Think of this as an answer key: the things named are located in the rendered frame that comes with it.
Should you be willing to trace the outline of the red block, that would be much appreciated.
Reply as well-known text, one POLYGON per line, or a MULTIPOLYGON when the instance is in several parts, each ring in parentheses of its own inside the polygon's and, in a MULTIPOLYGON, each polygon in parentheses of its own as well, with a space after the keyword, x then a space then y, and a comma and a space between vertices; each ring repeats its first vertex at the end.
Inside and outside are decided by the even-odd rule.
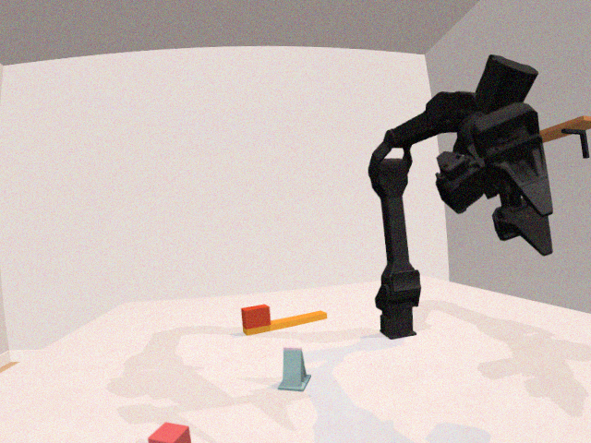
POLYGON ((148 437, 149 443, 191 443, 188 425, 163 423, 148 437))

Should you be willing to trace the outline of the orange bar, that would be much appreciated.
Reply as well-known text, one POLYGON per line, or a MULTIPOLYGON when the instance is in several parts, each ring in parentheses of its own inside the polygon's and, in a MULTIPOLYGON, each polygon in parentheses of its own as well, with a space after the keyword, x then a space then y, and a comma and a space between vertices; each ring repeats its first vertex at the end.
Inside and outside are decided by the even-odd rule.
POLYGON ((317 311, 295 317, 271 320, 271 309, 268 305, 255 305, 241 308, 243 333, 255 335, 258 333, 285 329, 309 322, 327 318, 327 313, 317 311))

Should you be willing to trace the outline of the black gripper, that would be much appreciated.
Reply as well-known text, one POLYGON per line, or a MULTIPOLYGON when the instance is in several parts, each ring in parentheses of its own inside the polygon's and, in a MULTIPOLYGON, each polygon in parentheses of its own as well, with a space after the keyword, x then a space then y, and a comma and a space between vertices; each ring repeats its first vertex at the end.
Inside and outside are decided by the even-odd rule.
POLYGON ((501 207, 492 214, 497 236, 504 242, 522 236, 541 256, 553 253, 552 199, 537 111, 514 102, 479 117, 470 132, 467 147, 485 160, 488 196, 500 194, 501 207))

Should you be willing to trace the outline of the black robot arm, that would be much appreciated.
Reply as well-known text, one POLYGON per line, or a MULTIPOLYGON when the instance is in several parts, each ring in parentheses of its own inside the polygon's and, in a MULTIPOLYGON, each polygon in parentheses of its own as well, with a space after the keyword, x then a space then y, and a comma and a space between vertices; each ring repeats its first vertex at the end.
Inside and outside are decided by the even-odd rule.
POLYGON ((489 197, 483 176, 484 158, 467 146, 473 141, 470 128, 479 117, 514 102, 524 102, 538 71, 503 56, 488 56, 476 92, 438 92, 426 110, 413 119, 387 130, 384 140, 373 151, 368 165, 372 188, 380 198, 387 266, 374 298, 381 311, 380 332, 397 340, 415 336, 413 306, 419 304, 420 273, 409 260, 405 229, 404 190, 413 163, 411 147, 442 133, 457 133, 453 151, 436 157, 440 173, 435 185, 440 197, 457 214, 489 197), (386 158, 392 149, 403 148, 403 158, 386 158), (464 155, 464 156, 462 156, 464 155))

